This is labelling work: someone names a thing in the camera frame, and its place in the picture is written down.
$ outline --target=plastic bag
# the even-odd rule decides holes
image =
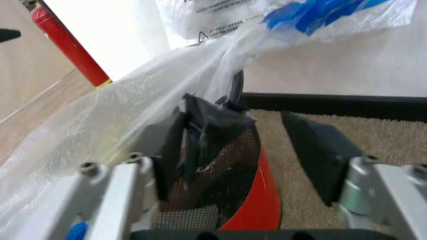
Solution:
[[[291,0],[156,0],[166,29],[189,44],[215,39]]]
[[[389,0],[358,9],[311,36],[296,29],[303,15],[284,17],[278,14],[280,8],[275,13],[283,21],[273,29],[267,25],[271,18],[264,23],[261,18],[252,19],[231,34],[174,50],[124,80],[81,97],[30,133],[0,167],[0,239],[13,239],[37,208],[40,196],[79,164],[95,161],[111,166],[124,160],[144,127],[170,115],[185,93],[213,103],[228,94],[231,77],[256,56],[309,41],[409,24],[416,2]]]

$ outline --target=clear plastic sheet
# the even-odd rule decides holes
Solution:
[[[0,167],[0,239],[13,239],[40,196],[79,164],[123,161],[135,136],[168,116],[185,93],[214,102],[228,94],[232,75],[263,53],[406,25],[416,2],[389,0],[341,17],[310,36],[295,28],[297,18],[273,29],[254,18],[230,34],[174,50],[79,98],[30,133]]]

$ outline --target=screw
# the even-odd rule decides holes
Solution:
[[[368,155],[363,157],[363,163],[373,165],[373,164],[379,164],[381,163],[381,161],[376,156]]]
[[[412,167],[413,174],[421,179],[427,179],[427,164],[420,163]]]
[[[143,154],[140,152],[129,153],[129,159],[126,161],[127,164],[140,164],[143,160]]]
[[[85,162],[80,165],[80,173],[89,177],[96,176],[99,172],[96,162]]]

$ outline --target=wooden floor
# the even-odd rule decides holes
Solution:
[[[0,28],[21,37],[0,43],[0,121],[75,69],[18,0],[0,0]]]
[[[68,103],[93,90],[93,85],[78,70],[73,70],[0,121],[0,166],[32,130]]]

